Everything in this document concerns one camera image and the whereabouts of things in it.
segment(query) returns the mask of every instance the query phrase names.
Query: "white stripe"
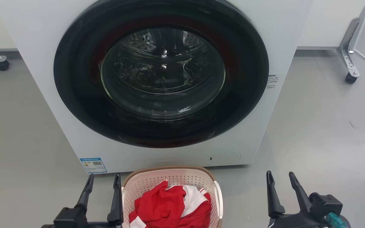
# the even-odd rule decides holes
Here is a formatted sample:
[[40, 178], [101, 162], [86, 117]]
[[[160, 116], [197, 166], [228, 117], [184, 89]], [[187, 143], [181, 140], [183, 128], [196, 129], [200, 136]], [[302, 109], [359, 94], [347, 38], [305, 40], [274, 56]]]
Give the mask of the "white stripe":
[[131, 222], [131, 228], [146, 228], [146, 224], [138, 216]]
[[181, 214], [181, 218], [193, 213], [201, 205], [201, 203], [207, 201], [207, 198], [198, 191], [197, 187], [184, 185], [183, 189], [186, 192], [186, 195], [184, 197], [185, 209]]

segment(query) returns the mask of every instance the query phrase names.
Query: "washing machine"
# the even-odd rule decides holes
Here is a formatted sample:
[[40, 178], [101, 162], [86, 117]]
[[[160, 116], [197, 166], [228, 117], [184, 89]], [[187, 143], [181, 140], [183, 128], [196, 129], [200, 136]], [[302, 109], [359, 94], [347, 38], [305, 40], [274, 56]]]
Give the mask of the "washing machine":
[[0, 16], [81, 165], [110, 173], [252, 163], [311, 4], [0, 0]]

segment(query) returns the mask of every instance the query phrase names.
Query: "basket rim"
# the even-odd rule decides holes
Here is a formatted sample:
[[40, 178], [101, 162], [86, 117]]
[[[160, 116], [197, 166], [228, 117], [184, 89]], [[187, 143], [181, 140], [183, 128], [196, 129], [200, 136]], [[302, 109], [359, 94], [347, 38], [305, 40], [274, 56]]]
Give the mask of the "basket rim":
[[140, 173], [158, 171], [158, 170], [176, 170], [176, 169], [201, 170], [201, 171], [205, 172], [207, 175], [209, 175], [209, 177], [212, 179], [212, 181], [216, 181], [215, 176], [211, 172], [209, 172], [209, 170], [207, 170], [207, 169], [205, 169], [204, 167], [201, 167], [201, 166], [159, 166], [159, 167], [141, 169], [141, 170], [137, 170], [135, 172], [132, 172], [126, 178], [125, 182], [123, 183], [123, 187], [126, 186], [126, 184], [129, 182], [129, 180], [132, 179], [132, 177], [134, 177], [134, 176], [136, 176]]

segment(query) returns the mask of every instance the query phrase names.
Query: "energy label sticker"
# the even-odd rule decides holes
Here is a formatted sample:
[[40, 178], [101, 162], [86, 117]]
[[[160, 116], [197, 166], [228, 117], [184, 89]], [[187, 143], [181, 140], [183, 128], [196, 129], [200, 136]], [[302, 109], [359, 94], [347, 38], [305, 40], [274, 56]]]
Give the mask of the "energy label sticker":
[[107, 172], [100, 157], [95, 158], [80, 158], [87, 173], [103, 173]]
[[269, 75], [266, 89], [274, 89], [277, 82], [278, 82], [277, 75]]

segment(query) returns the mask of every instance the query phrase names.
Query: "white plastic basket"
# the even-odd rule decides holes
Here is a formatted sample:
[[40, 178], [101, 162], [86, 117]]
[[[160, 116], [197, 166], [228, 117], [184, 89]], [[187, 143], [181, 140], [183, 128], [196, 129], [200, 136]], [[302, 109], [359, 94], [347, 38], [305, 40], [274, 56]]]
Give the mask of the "white plastic basket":
[[209, 228], [222, 226], [223, 200], [219, 184], [207, 170], [198, 166], [167, 166], [139, 170], [130, 174], [122, 187], [123, 227], [130, 228], [129, 214], [135, 210], [135, 199], [167, 180], [174, 185], [193, 185], [204, 188], [211, 196], [212, 210]]

